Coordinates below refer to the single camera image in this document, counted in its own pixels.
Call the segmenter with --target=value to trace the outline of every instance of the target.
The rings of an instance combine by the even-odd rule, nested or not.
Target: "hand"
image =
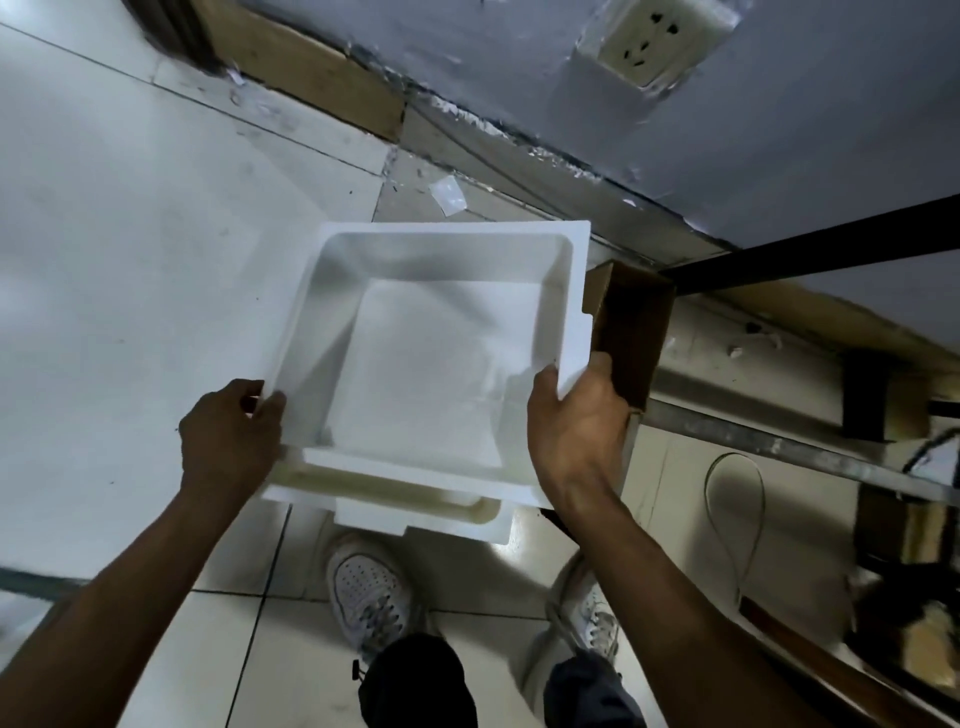
[[[557,368],[534,379],[527,402],[527,447],[540,486],[564,516],[579,496],[604,495],[623,468],[630,407],[613,390],[610,355],[593,352],[573,390],[557,399]]]
[[[186,492],[238,509],[263,483],[280,454],[286,397],[274,392],[247,415],[240,401],[259,395],[263,381],[235,379],[203,395],[180,420]]]

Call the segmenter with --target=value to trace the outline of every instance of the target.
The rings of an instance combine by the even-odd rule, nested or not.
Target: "cardboard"
[[[858,554],[894,564],[936,564],[944,558],[948,507],[860,485],[853,542]]]
[[[635,412],[646,410],[675,298],[670,280],[616,260],[587,272],[590,347],[611,356],[613,388]]]

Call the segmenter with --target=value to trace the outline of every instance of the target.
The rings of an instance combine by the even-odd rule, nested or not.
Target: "wall socket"
[[[720,0],[613,0],[577,49],[644,91],[660,93],[739,22],[740,13]]]

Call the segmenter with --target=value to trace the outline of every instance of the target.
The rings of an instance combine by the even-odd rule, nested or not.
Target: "white foam tray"
[[[589,223],[330,224],[275,374],[282,462],[264,497],[347,525],[495,543],[549,507],[526,445],[534,374],[587,366]]]

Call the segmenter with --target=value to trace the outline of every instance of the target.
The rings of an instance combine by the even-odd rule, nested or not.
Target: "debris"
[[[467,209],[467,198],[453,175],[447,175],[431,184],[430,194],[446,217]]]

